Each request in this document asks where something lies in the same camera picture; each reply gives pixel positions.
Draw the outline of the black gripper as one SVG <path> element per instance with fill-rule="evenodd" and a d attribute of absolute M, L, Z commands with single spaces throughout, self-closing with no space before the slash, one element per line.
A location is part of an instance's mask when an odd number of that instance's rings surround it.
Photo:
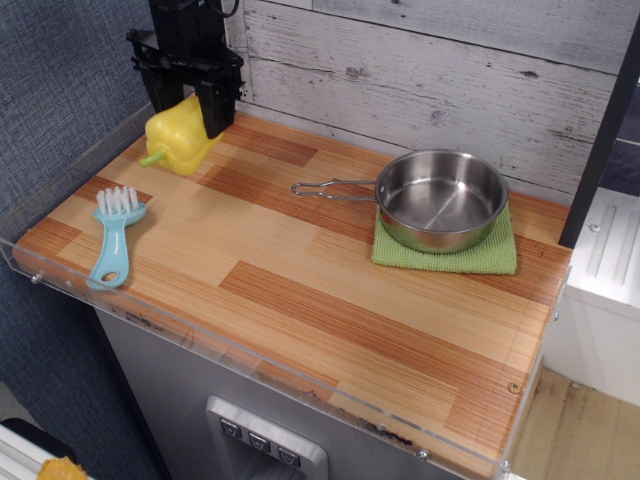
<path fill-rule="evenodd" d="M 225 21 L 238 1 L 150 1 L 151 30 L 132 29 L 126 40 L 156 113 L 184 100 L 195 88 L 209 139 L 233 124 L 235 102 L 245 93 L 243 59 L 226 42 Z"/>

